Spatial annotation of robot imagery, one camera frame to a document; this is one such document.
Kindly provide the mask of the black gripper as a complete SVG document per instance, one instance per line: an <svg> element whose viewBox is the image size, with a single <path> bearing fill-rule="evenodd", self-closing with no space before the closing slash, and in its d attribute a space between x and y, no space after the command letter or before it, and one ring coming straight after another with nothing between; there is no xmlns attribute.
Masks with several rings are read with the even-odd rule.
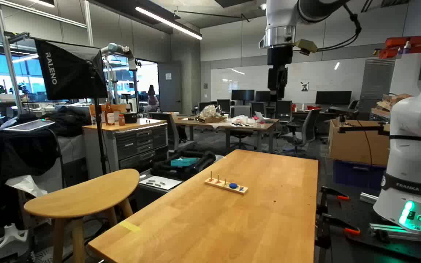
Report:
<svg viewBox="0 0 421 263"><path fill-rule="evenodd" d="M274 46L268 49L269 77L268 87L278 97L285 94L285 84L288 78L287 64L293 61L293 46Z"/></svg>

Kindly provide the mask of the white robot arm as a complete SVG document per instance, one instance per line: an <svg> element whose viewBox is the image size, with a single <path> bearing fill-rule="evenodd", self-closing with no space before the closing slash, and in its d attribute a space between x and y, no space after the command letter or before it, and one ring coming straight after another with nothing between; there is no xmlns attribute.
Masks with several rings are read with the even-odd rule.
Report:
<svg viewBox="0 0 421 263"><path fill-rule="evenodd" d="M260 46L268 49L272 94L282 97L287 64L293 59L299 23L318 23L344 7L350 0L266 0L266 27ZM405 229L421 232L421 92L396 102L389 118L389 157L382 189L373 210Z"/></svg>

